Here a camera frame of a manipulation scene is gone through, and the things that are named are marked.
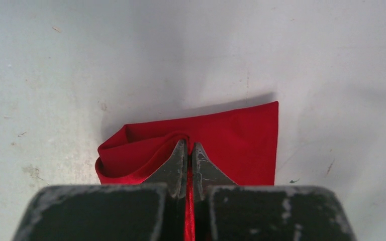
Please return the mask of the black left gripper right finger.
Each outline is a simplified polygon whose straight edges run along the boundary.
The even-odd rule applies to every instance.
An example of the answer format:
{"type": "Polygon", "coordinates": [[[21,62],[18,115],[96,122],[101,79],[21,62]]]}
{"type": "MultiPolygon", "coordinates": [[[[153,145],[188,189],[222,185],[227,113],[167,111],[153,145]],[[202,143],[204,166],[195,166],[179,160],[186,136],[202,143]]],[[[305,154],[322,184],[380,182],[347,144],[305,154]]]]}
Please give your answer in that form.
{"type": "Polygon", "coordinates": [[[356,240],[329,189],[238,185],[200,143],[191,160],[196,240],[356,240]]]}

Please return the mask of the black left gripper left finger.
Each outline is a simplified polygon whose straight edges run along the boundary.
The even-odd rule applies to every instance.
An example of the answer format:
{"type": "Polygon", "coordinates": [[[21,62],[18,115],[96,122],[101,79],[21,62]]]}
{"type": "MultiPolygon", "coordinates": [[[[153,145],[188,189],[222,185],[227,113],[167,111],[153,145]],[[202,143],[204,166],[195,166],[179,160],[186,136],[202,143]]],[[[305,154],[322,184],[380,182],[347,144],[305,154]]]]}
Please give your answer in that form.
{"type": "Polygon", "coordinates": [[[31,200],[14,240],[183,240],[187,145],[137,185],[60,185],[31,200]]]}

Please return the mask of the red cloth napkin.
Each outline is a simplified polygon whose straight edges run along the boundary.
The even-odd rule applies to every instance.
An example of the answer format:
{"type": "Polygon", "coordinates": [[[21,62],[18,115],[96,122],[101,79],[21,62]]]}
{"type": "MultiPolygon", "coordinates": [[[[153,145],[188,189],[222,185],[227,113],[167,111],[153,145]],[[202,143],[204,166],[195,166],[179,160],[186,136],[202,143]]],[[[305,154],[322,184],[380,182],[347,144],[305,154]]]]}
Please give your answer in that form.
{"type": "Polygon", "coordinates": [[[98,147],[103,184],[139,184],[185,140],[202,144],[210,160],[241,185],[273,185],[278,137],[277,101],[215,114],[126,124],[98,147]]]}

